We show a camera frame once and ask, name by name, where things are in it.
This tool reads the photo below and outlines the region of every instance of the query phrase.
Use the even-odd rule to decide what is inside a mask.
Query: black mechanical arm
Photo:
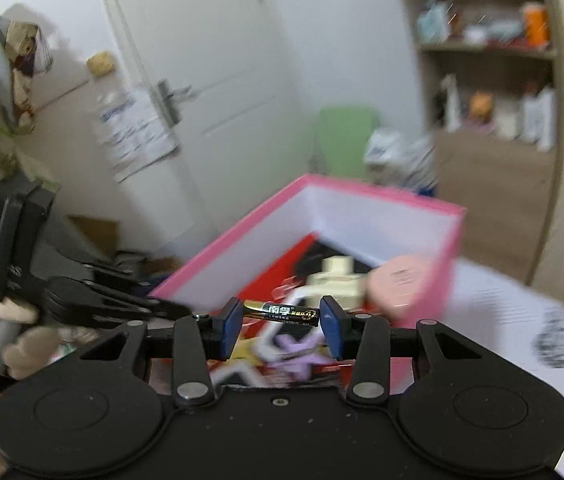
[[[331,353],[356,359],[351,383],[214,391],[207,359],[226,360],[243,304],[173,329],[133,320],[0,398],[4,480],[161,478],[561,478],[564,398],[434,320],[392,328],[324,297]],[[172,394],[145,381],[172,357]],[[415,383],[392,395],[391,358]]]

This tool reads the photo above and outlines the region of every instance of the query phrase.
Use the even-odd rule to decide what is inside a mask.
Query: screw
[[[377,399],[384,394],[384,387],[378,383],[358,383],[353,386],[353,393],[362,399]]]
[[[182,399],[193,400],[204,397],[208,393],[208,386],[203,383],[184,383],[176,391]]]

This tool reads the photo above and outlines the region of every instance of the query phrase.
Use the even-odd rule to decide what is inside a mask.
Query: clutter
[[[448,4],[438,0],[428,0],[426,10],[417,19],[417,31],[422,43],[442,43],[450,38]]]
[[[376,186],[395,186],[433,196],[436,173],[430,137],[412,139],[397,130],[379,128],[368,142],[368,180]]]
[[[485,45],[488,43],[488,29],[484,25],[467,25],[463,38],[471,45]]]
[[[550,42],[548,30],[548,12],[546,5],[538,2],[527,2],[522,6],[526,23],[526,41],[529,46],[545,48]]]
[[[446,90],[446,110],[444,114],[444,128],[453,133],[462,127],[462,105],[460,92],[457,89],[455,74],[447,74],[442,79],[442,88]]]
[[[31,96],[33,76],[48,72],[52,65],[53,58],[35,23],[15,22],[0,16],[0,108],[12,134],[33,131],[36,121]]]
[[[478,124],[489,124],[493,119],[493,94],[475,92],[470,98],[468,118]]]
[[[540,152],[549,152],[557,143],[557,95],[546,86],[537,96],[538,144]]]
[[[112,74],[118,68],[116,67],[116,62],[111,56],[110,52],[101,52],[95,54],[95,56],[90,57],[86,66],[95,77],[104,77],[105,75]]]
[[[311,274],[317,274],[323,269],[323,261],[331,256],[345,256],[341,251],[319,240],[315,240],[294,266],[295,277],[300,282],[305,282]],[[367,274],[372,269],[364,262],[353,259],[353,273]]]
[[[290,374],[294,380],[304,382],[311,378],[314,365],[328,365],[333,363],[332,357],[325,357],[316,350],[320,343],[324,343],[324,335],[321,332],[310,332],[301,341],[288,334],[275,337],[275,342],[284,353],[278,362],[270,364],[272,368],[278,368]]]
[[[506,140],[519,137],[519,101],[506,97],[498,97],[495,107],[494,122],[497,136]]]
[[[324,296],[333,296],[344,310],[357,310],[364,301],[364,276],[353,274],[353,258],[332,256],[323,262],[323,271],[306,280],[312,288],[309,305],[319,308]]]
[[[499,43],[510,43],[524,34],[520,18],[492,20],[488,24],[488,38]]]
[[[448,24],[450,25],[450,36],[452,38],[461,38],[464,31],[464,19],[459,6],[450,4],[446,11]]]
[[[520,140],[534,144],[540,138],[540,110],[537,102],[537,85],[529,82],[520,107],[522,132]]]
[[[404,319],[425,286],[430,261],[415,255],[393,258],[368,274],[369,298],[390,320]]]
[[[267,378],[260,370],[246,359],[230,359],[209,373],[215,388],[225,384],[245,386],[248,388],[270,388]]]
[[[441,88],[433,95],[433,117],[434,126],[438,128],[444,127],[444,118],[446,117],[446,90]]]

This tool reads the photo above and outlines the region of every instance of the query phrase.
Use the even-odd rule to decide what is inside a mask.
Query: wooden shelf
[[[558,52],[554,48],[535,50],[514,46],[475,45],[463,41],[446,41],[444,43],[419,43],[420,52],[477,52],[485,54],[501,54],[502,56],[530,57],[532,59],[554,60]]]
[[[548,211],[556,152],[469,130],[434,137],[438,198],[467,209],[462,253],[526,282]]]

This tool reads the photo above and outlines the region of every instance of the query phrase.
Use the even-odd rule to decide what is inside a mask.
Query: pink box
[[[464,209],[410,192],[305,175],[263,203],[160,285],[153,296],[218,310],[309,234],[376,267],[400,254],[433,262],[400,326],[439,317],[452,284]]]

